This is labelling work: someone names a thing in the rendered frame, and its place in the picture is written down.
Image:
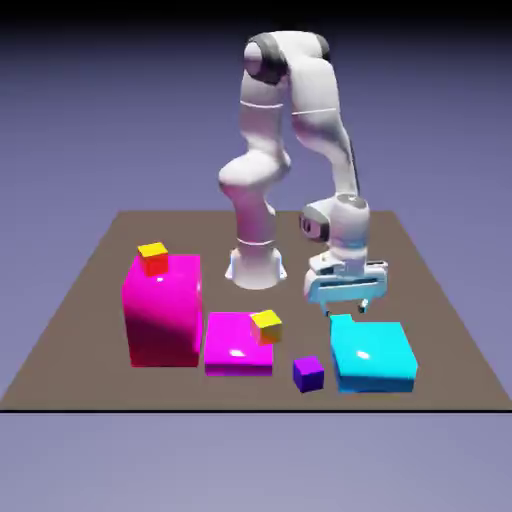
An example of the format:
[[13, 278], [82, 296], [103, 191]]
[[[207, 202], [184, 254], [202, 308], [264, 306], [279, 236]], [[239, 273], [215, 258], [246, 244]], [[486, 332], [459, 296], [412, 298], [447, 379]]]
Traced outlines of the tall magenta box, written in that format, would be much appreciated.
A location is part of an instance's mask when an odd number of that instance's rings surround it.
[[203, 331], [198, 254], [170, 254], [168, 271], [148, 277], [135, 257], [121, 286], [131, 365], [196, 367]]

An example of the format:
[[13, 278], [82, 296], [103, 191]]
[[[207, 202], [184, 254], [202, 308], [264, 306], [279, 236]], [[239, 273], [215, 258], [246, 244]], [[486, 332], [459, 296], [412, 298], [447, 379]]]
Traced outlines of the small yellow cube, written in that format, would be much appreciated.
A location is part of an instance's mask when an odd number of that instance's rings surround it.
[[275, 344], [282, 339], [283, 323], [271, 309], [251, 313], [251, 335], [258, 345]]
[[139, 261], [148, 277], [163, 275], [168, 272], [168, 250], [162, 242], [152, 242], [137, 247]]

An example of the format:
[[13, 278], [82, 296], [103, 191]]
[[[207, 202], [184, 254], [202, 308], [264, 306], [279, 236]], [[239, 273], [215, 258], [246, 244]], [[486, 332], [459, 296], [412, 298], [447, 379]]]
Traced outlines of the large cyan box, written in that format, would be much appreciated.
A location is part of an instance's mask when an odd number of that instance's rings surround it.
[[338, 390], [402, 393], [414, 388], [418, 362], [399, 322], [330, 317], [330, 347]]

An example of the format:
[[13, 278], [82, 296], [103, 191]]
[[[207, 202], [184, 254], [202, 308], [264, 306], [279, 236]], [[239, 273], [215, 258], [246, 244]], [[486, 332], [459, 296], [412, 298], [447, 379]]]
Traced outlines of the small purple cube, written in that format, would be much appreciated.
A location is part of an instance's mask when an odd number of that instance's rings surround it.
[[324, 367], [316, 355], [293, 361], [293, 380], [301, 393], [321, 390], [324, 387]]

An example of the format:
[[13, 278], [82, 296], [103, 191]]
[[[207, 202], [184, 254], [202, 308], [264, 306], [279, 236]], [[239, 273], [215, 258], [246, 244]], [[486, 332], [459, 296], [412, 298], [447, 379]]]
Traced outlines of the flat magenta box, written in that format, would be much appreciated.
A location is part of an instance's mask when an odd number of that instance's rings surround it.
[[271, 376], [273, 346], [259, 345], [248, 312], [211, 312], [204, 341], [207, 376]]

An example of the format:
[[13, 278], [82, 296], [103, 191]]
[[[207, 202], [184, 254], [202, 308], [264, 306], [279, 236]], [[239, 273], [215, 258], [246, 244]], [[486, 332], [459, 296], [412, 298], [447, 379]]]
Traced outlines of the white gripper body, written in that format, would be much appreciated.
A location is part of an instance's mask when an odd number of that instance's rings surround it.
[[388, 263], [367, 261], [362, 274], [348, 276], [331, 265], [316, 272], [309, 269], [304, 279], [304, 296], [310, 303], [372, 300], [384, 296], [388, 288]]

